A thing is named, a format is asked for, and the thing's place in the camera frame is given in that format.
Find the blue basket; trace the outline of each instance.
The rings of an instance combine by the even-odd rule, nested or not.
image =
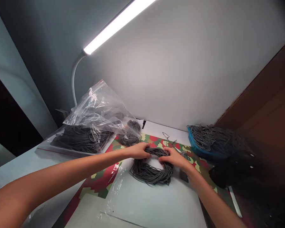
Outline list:
[[[225,155],[215,154],[211,151],[206,151],[199,148],[198,145],[196,145],[193,135],[190,132],[190,127],[188,127],[188,132],[189,132],[189,141],[191,143],[192,150],[197,156],[202,157],[206,160],[216,161],[216,162],[221,162],[227,158],[227,156]]]

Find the white desk surface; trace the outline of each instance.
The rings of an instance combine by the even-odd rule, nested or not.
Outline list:
[[[167,133],[170,136],[169,139],[171,141],[177,139],[178,143],[190,145],[188,132],[166,127],[149,121],[146,121],[144,129],[142,129],[142,133],[159,138],[164,138],[162,132]],[[113,139],[107,143],[107,146],[104,148],[104,150],[108,148],[112,141]],[[38,146],[35,146],[34,148],[0,167],[0,187],[34,171],[74,159],[73,157],[58,154],[55,152],[40,150],[37,149],[37,147]],[[42,210],[35,214],[33,222],[30,223],[28,227],[51,228],[69,201],[72,199],[76,191],[79,189],[82,182],[50,199],[42,208]]]

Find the coiled cord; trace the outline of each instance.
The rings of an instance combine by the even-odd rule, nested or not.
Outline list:
[[[86,153],[97,153],[114,133],[85,126],[66,125],[64,132],[57,134],[51,144]]]
[[[230,156],[239,150],[251,152],[246,140],[231,130],[200,124],[189,127],[196,145],[205,151],[226,156]]]
[[[128,121],[128,131],[125,135],[118,135],[121,144],[124,146],[133,146],[140,141],[140,124],[137,121]]]
[[[169,156],[169,153],[161,148],[146,148],[145,151],[157,157]],[[137,180],[145,182],[146,184],[166,184],[169,185],[171,176],[173,174],[173,165],[164,162],[164,169],[155,168],[145,162],[143,159],[135,159],[134,164],[130,170],[130,174]]]

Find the person's left hand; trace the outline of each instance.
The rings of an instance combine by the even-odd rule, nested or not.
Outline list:
[[[151,154],[145,152],[145,149],[150,145],[145,142],[140,142],[134,146],[130,146],[126,148],[128,151],[128,155],[134,159],[144,159],[144,158],[151,158]]]

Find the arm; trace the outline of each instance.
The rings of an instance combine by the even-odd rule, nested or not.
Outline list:
[[[246,227],[238,216],[213,191],[193,165],[173,148],[165,147],[164,150],[168,151],[170,156],[160,157],[158,160],[161,162],[169,162],[174,166],[180,167],[182,171],[187,174],[191,186],[196,190],[200,200],[217,228]]]
[[[125,149],[67,161],[7,184],[0,189],[0,227],[20,227],[37,206],[110,165],[130,157],[151,157],[144,151],[148,146],[141,142]]]

